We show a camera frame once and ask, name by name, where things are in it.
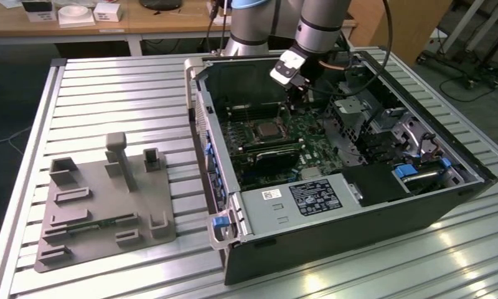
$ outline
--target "power cable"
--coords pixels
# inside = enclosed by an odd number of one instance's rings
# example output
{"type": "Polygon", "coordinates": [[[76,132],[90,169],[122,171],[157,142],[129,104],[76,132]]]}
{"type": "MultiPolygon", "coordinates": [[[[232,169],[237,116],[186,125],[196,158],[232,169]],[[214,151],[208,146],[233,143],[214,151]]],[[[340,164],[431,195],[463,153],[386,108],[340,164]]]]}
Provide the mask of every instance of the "power cable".
{"type": "Polygon", "coordinates": [[[490,93],[493,93],[493,92],[495,91],[495,89],[491,89],[489,92],[483,92],[481,95],[478,95],[477,97],[474,97],[474,98],[471,98],[471,99],[469,99],[469,100],[462,100],[462,99],[459,99],[459,98],[453,97],[453,96],[449,95],[449,94],[446,93],[446,91],[442,89],[442,86],[443,86],[446,83],[449,83],[450,81],[459,80],[459,79],[462,79],[462,78],[465,78],[465,76],[459,76],[459,77],[455,77],[455,78],[450,78],[450,79],[445,80],[443,82],[441,82],[441,84],[439,84],[439,90],[441,90],[441,92],[442,92],[442,93],[443,93],[443,94],[445,94],[445,95],[446,95],[451,100],[454,100],[454,101],[457,101],[457,102],[459,102],[459,103],[470,103],[470,102],[478,100],[479,98],[485,97],[487,94],[490,94],[490,93]]]}
{"type": "Polygon", "coordinates": [[[384,8],[385,8],[385,14],[386,14],[386,18],[388,18],[388,45],[386,45],[386,54],[385,54],[385,57],[384,57],[384,61],[382,61],[382,65],[380,66],[380,69],[377,71],[377,73],[374,74],[374,76],[369,79],[369,81],[366,82],[366,84],[354,92],[352,93],[333,93],[333,92],[328,92],[326,90],[320,90],[314,87],[309,87],[310,90],[313,90],[314,92],[318,92],[318,93],[322,93],[325,95],[336,95],[338,97],[352,97],[357,94],[360,94],[365,89],[368,89],[368,87],[370,86],[370,84],[373,84],[373,82],[378,79],[380,75],[382,74],[382,71],[385,69],[385,66],[388,65],[388,60],[389,60],[389,56],[392,54],[392,47],[393,47],[393,17],[392,17],[392,10],[389,8],[389,3],[388,3],[388,0],[382,0],[384,2],[384,8]]]}
{"type": "Polygon", "coordinates": [[[20,136],[21,133],[24,133],[25,131],[28,131],[32,127],[26,127],[25,129],[17,131],[16,133],[13,133],[13,135],[10,135],[9,137],[4,138],[4,139],[0,139],[0,143],[4,143],[4,142],[8,142],[10,147],[13,147],[13,149],[21,154],[24,155],[22,151],[13,145],[12,143],[12,140],[20,136]]]}
{"type": "Polygon", "coordinates": [[[205,37],[205,41],[206,41],[206,48],[208,48],[208,52],[210,53],[212,52],[212,47],[210,47],[210,29],[213,27],[213,22],[214,22],[214,19],[216,19],[216,16],[217,16],[217,12],[220,10],[220,1],[221,0],[216,0],[214,4],[213,4],[213,8],[210,10],[210,15],[209,15],[209,18],[210,18],[210,22],[208,23],[208,28],[206,28],[206,37],[205,37]]]}
{"type": "Polygon", "coordinates": [[[217,54],[218,56],[221,56],[221,51],[224,50],[225,27],[226,27],[226,3],[225,3],[225,9],[224,9],[224,27],[221,30],[220,53],[217,54]]]}

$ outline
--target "barcode label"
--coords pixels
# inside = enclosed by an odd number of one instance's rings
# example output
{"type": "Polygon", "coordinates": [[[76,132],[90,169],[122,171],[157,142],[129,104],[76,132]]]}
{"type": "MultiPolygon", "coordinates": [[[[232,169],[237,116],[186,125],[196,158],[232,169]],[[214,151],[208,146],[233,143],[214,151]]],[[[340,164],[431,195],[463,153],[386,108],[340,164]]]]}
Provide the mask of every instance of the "barcode label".
{"type": "Polygon", "coordinates": [[[278,198],[281,196],[282,196],[281,190],[278,190],[278,189],[268,190],[268,191],[262,192],[262,197],[264,197],[265,200],[274,199],[274,198],[278,198]]]}

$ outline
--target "motherboard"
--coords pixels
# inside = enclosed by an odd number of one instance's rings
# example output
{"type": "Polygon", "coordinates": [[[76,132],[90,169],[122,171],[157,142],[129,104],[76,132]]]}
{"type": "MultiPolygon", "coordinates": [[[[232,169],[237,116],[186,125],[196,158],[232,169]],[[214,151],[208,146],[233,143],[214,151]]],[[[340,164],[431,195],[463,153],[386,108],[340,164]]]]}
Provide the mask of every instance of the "motherboard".
{"type": "Polygon", "coordinates": [[[242,191],[340,172],[321,109],[292,112],[274,104],[228,110],[221,131],[242,191]]]}

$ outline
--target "wooden desk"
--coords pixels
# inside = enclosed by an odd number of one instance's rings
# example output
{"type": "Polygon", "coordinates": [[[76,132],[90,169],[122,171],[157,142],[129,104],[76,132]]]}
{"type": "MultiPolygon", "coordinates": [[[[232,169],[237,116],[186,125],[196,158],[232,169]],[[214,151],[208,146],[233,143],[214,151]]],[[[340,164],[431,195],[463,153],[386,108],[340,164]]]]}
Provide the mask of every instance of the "wooden desk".
{"type": "Polygon", "coordinates": [[[25,36],[69,36],[100,34],[102,31],[128,32],[129,17],[126,12],[128,0],[120,0],[124,9],[120,22],[97,22],[94,26],[77,28],[60,28],[58,22],[29,22],[22,7],[6,9],[0,4],[0,37],[25,36]]]}
{"type": "MultiPolygon", "coordinates": [[[[206,36],[206,0],[184,0],[181,9],[160,14],[142,7],[138,0],[117,3],[124,12],[120,22],[97,22],[94,26],[66,29],[58,27],[58,22],[29,22],[24,8],[6,9],[0,4],[0,45],[124,40],[129,43],[130,55],[141,56],[141,40],[206,36]]],[[[354,20],[345,21],[346,35],[354,26],[354,20]]],[[[221,29],[220,25],[213,25],[210,37],[221,36],[221,29]]]]}

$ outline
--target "floor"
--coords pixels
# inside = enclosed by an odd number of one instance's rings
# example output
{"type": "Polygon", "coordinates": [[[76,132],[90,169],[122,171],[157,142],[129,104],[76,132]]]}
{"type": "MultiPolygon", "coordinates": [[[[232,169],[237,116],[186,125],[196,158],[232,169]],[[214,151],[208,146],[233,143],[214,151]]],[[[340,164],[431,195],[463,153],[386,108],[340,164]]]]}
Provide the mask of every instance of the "floor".
{"type": "MultiPolygon", "coordinates": [[[[441,22],[441,28],[450,32],[465,13],[462,7],[455,12],[446,14],[441,22]]],[[[454,46],[461,47],[473,29],[483,21],[475,16],[470,26],[461,35],[462,40],[454,46]]],[[[478,55],[486,51],[487,45],[498,36],[498,26],[493,28],[487,38],[477,48],[478,55]]],[[[200,45],[200,40],[166,40],[158,44],[145,44],[144,52],[149,54],[193,53],[200,45]]],[[[41,96],[49,63],[58,58],[60,53],[54,45],[22,45],[0,46],[0,139],[26,128],[33,121],[38,99],[41,96]]],[[[443,67],[435,61],[427,61],[423,65],[414,66],[414,71],[438,89],[438,85],[446,79],[458,77],[458,72],[443,67]]],[[[467,100],[490,90],[477,87],[471,91],[465,90],[461,84],[449,82],[443,88],[453,97],[467,100]]],[[[498,89],[471,103],[450,101],[478,128],[490,136],[498,144],[498,89]]],[[[28,142],[29,131],[13,139],[13,143],[24,150],[28,142]]],[[[9,144],[0,144],[0,225],[5,214],[16,173],[21,163],[21,155],[9,144]]]]}

